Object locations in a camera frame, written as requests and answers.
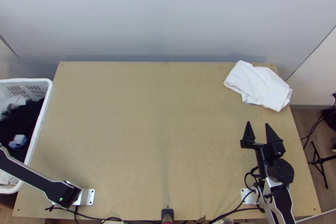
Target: tan tabletop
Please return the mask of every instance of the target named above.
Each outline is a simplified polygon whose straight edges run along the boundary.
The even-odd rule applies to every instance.
[[[238,205],[244,175],[257,165],[255,152],[240,148],[246,122],[258,143],[266,143],[269,123],[295,170],[293,214],[320,213],[290,108],[278,113],[243,104],[223,85],[234,64],[60,63],[31,167],[95,189],[94,204],[79,208],[86,215],[159,220],[169,206],[179,220],[213,219]],[[276,72],[271,64],[256,65]],[[24,185],[14,215],[73,218],[44,211],[50,205]],[[252,210],[230,217],[265,215]]]

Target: white cloth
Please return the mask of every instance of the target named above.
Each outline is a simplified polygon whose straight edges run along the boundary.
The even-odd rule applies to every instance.
[[[290,101],[293,90],[267,67],[254,67],[238,61],[224,85],[241,94],[244,103],[262,105],[280,112]]]

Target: black cable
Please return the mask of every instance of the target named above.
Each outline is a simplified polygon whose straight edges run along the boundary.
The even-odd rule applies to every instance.
[[[90,217],[90,216],[87,216],[87,215],[84,215],[84,214],[81,214],[81,213],[76,213],[75,211],[72,211],[70,209],[65,209],[65,208],[61,208],[61,207],[54,207],[54,205],[52,205],[51,207],[48,207],[46,208],[45,210],[53,210],[53,209],[60,209],[60,210],[64,210],[64,211],[67,211],[69,213],[73,213],[73,214],[76,214],[76,215],[79,215],[79,216],[82,216],[84,218],[87,218],[87,219],[91,219],[91,220],[96,220],[96,221],[103,221],[103,223],[105,221],[122,221],[122,219],[120,218],[117,218],[117,217],[108,217],[106,219],[102,219],[102,218],[95,218],[95,217]]]
[[[75,222],[76,222],[76,224],[79,224],[79,222],[78,222],[78,220],[77,220],[77,212],[78,212],[78,208],[79,208],[79,206],[76,206],[75,207],[75,213],[73,214],[74,215],[74,217],[75,217]]]
[[[255,192],[255,190],[253,190],[252,188],[250,188],[250,187],[247,185],[247,183],[246,183],[246,178],[247,178],[248,175],[251,175],[251,176],[255,179],[255,182],[258,183],[257,178],[256,178],[257,175],[254,175],[254,174],[253,174],[256,170],[258,170],[258,166],[252,168],[252,169],[250,170],[250,172],[248,172],[248,173],[245,174],[245,177],[244,177],[244,184],[245,184],[245,186],[246,186],[250,191],[254,191],[254,192]]]
[[[305,137],[303,138],[300,138],[300,140],[303,140],[309,136],[311,136],[312,133],[314,133],[315,129],[316,129],[316,125],[319,123],[319,120],[322,118],[322,116],[319,117],[319,119],[315,122],[315,124],[312,126],[312,128],[310,129],[310,132],[308,135],[306,135]]]
[[[320,122],[322,122],[323,120],[324,120],[324,119],[321,119],[321,120],[316,124],[315,129],[316,129],[316,127],[320,124]],[[307,143],[309,142],[309,138],[310,138],[310,136],[313,134],[313,132],[315,131],[315,129],[312,131],[311,134],[308,135],[308,138],[307,138],[306,142],[304,143],[303,149],[306,148]]]
[[[153,224],[159,224],[159,223],[157,223],[157,222],[155,222],[155,221],[144,221],[144,222],[149,222],[149,223],[153,223]]]
[[[258,207],[253,207],[253,208],[243,208],[243,209],[238,209],[238,210],[231,211],[231,212],[228,212],[228,213],[226,213],[226,214],[223,214],[223,215],[221,215],[221,216],[218,216],[217,218],[213,219],[212,221],[209,221],[208,223],[209,223],[209,224],[212,224],[212,223],[214,223],[214,222],[216,222],[216,221],[218,221],[218,220],[220,220],[220,219],[223,219],[223,218],[229,216],[230,214],[237,213],[237,212],[241,212],[241,211],[247,211],[247,210],[260,210],[260,211],[263,210],[263,211],[265,212],[264,209],[262,209],[262,208],[258,208]]]
[[[333,104],[333,106],[332,106],[331,109],[334,109],[334,108],[335,108],[335,105],[336,105],[336,94],[333,94],[333,97],[335,98],[335,102],[334,102],[334,104]],[[307,136],[301,138],[301,140],[307,138],[306,142],[304,143],[303,149],[306,148],[307,143],[309,142],[309,138],[310,138],[310,136],[314,133],[314,131],[315,131],[315,129],[317,128],[317,126],[318,126],[323,120],[324,120],[324,119],[322,118],[322,115],[321,115],[321,116],[318,118],[318,120],[315,122],[315,124],[312,126],[312,128],[311,128],[309,134],[308,134]]]
[[[276,188],[273,192],[271,192],[270,194],[267,194],[264,196],[264,198],[268,199],[274,195],[276,195],[277,193],[279,193],[283,188],[285,187],[284,184],[280,185],[278,188]]]
[[[223,218],[229,216],[230,214],[233,214],[233,213],[236,213],[236,212],[240,212],[240,211],[259,210],[259,211],[261,211],[262,213],[264,213],[265,210],[262,209],[262,208],[260,208],[260,207],[238,209],[238,208],[245,202],[245,199],[247,198],[247,196],[250,195],[250,194],[253,193],[253,192],[254,192],[254,191],[250,191],[249,193],[247,193],[247,194],[245,195],[245,197],[241,200],[240,204],[239,204],[234,210],[232,210],[231,212],[228,212],[228,213],[225,213],[225,214],[222,214],[222,215],[218,216],[217,218],[215,218],[215,219],[209,221],[208,224],[212,224],[212,223],[214,223],[214,222],[216,222],[216,221],[218,221],[218,220],[220,220],[220,219],[223,219]]]

